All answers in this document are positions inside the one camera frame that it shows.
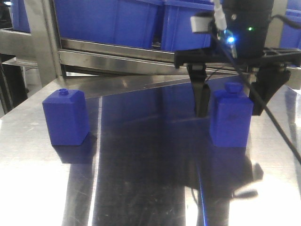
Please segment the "metal pillar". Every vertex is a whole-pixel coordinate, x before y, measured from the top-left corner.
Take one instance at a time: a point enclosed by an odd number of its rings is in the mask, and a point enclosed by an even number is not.
[[[42,85],[65,76],[58,50],[61,48],[52,0],[25,0]]]

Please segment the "metal table surface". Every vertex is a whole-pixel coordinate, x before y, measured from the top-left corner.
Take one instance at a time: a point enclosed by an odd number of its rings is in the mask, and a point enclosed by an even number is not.
[[[267,115],[252,118],[246,149],[214,147],[188,81],[55,80],[2,117],[0,225],[299,226],[301,167]],[[81,146],[49,141],[41,102],[62,87],[86,93]],[[300,95],[284,86],[269,106],[300,150]]]

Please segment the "black cable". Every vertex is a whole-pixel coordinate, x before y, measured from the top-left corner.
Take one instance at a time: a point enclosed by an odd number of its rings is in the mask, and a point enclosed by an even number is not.
[[[227,50],[225,50],[222,46],[222,44],[217,40],[217,37],[210,32],[211,37],[214,39],[214,41],[217,43],[217,46],[221,49],[221,51],[225,54],[225,56],[228,58],[228,60],[231,62],[241,79],[243,80],[244,84],[250,89],[250,92],[254,95],[256,100],[259,102],[259,104],[262,106],[262,108],[266,111],[267,115],[275,125],[276,129],[278,130],[279,134],[282,136],[283,140],[286,142],[286,144],[289,146],[289,148],[292,150],[292,153],[298,160],[299,164],[301,165],[301,156],[297,150],[297,148],[292,144],[290,139],[287,137],[281,126],[279,125],[278,121],[276,120],[275,116],[273,113],[270,111],[270,109],[267,107],[267,104],[263,101],[263,99],[260,97],[258,92],[250,85],[249,81],[247,78],[243,75],[243,72],[239,68],[239,66],[236,64],[235,60],[233,57],[229,54]]]
[[[223,69],[224,67],[225,67],[225,66],[222,66],[222,67],[219,67],[219,68],[217,68],[216,70],[214,70],[214,71],[212,72],[212,74],[210,74],[210,75],[206,78],[205,83],[207,83],[208,80],[211,79],[211,77],[212,77],[213,75],[215,75],[219,70]]]
[[[286,16],[280,15],[280,14],[277,14],[277,15],[272,16],[270,22],[272,22],[272,20],[275,19],[275,18],[281,20],[283,23],[289,25],[290,27],[292,27],[292,28],[294,28],[294,29],[301,29],[301,25],[300,25],[300,24],[298,24],[298,23],[296,23],[296,22],[294,22],[294,21],[291,21],[291,20],[290,20],[289,18],[287,18]]]

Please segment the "blue bottle-shaped block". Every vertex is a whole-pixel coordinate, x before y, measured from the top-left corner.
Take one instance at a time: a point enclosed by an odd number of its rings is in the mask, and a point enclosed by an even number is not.
[[[253,102],[243,93],[243,85],[227,82],[226,90],[214,92],[210,135],[215,146],[246,147]]]
[[[43,108],[52,145],[81,145],[90,131],[84,92],[59,89]]]

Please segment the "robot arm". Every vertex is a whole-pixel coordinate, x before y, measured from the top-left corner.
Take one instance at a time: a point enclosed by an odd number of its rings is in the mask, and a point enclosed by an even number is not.
[[[257,82],[252,87],[265,103],[289,80],[286,66],[301,65],[299,49],[264,48],[274,0],[224,0],[222,6],[219,0],[214,2],[214,15],[200,13],[191,18],[194,32],[211,34],[211,46],[176,51],[174,55],[176,68],[187,64],[198,117],[206,116],[210,96],[210,88],[205,84],[206,63],[229,62],[219,46],[232,55],[237,65],[256,68]],[[260,115],[262,106],[252,94],[250,98],[254,102],[253,115]]]

